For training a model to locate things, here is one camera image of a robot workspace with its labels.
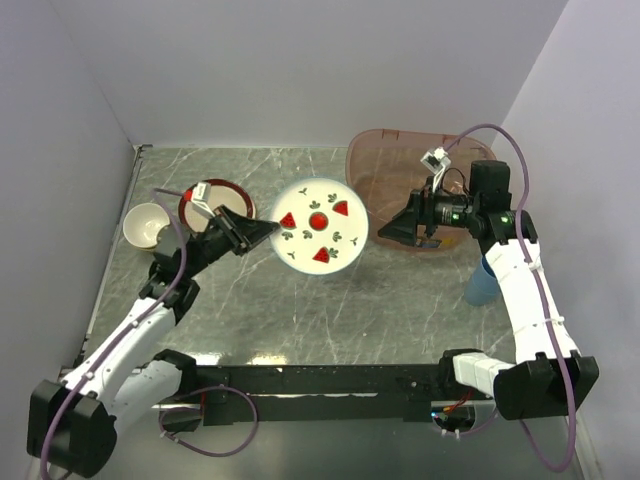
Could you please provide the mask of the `red rimmed cream plate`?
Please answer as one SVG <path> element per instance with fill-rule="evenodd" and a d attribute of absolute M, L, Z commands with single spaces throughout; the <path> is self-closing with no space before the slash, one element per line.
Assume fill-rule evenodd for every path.
<path fill-rule="evenodd" d="M 256 206 L 248 193 L 236 183 L 212 178 L 207 179 L 210 188 L 210 196 L 207 204 L 211 209 L 224 205 L 233 212 L 248 218 L 256 217 Z M 205 230 L 207 221 L 198 213 L 190 202 L 190 192 L 196 187 L 192 185 L 179 202 L 178 214 L 180 221 L 194 232 Z"/>

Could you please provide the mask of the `white watermelon pattern plate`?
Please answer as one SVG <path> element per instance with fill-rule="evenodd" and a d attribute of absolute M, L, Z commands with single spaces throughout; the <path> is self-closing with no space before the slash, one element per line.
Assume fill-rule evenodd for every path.
<path fill-rule="evenodd" d="M 310 177 L 285 188 L 270 220 L 279 230 L 270 237 L 277 256 L 307 275 L 329 275 L 354 263 L 364 250 L 369 217 L 360 197 L 347 185 Z"/>

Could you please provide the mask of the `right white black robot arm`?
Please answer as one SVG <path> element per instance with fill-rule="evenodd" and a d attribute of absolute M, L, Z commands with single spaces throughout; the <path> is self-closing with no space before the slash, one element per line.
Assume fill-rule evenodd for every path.
<path fill-rule="evenodd" d="M 473 388 L 492 397 L 507 420 L 574 416 L 599 367 L 594 357 L 580 353 L 555 306 L 531 217 L 511 207 L 509 166 L 475 161 L 468 190 L 453 194 L 441 185 L 447 161 L 429 155 L 423 162 L 432 172 L 424 187 L 410 193 L 379 237 L 409 246 L 417 243 L 420 227 L 427 235 L 439 227 L 468 231 L 495 275 L 516 345 L 512 364 L 478 350 L 445 352 L 437 375 L 440 392 L 457 399 Z"/>

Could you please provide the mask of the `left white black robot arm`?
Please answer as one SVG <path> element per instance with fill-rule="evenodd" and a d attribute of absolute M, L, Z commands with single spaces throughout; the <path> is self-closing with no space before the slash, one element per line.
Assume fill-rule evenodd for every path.
<path fill-rule="evenodd" d="M 145 356 L 193 305 L 197 274 L 229 252 L 247 254 L 279 228 L 220 206 L 200 233 L 177 219 L 161 230 L 148 279 L 126 317 L 87 360 L 59 381 L 42 381 L 31 394 L 27 451 L 39 459 L 41 478 L 49 478 L 52 466 L 94 476 L 118 437 L 154 404 L 194 397 L 199 379 L 193 358 L 171 351 L 150 362 Z"/>

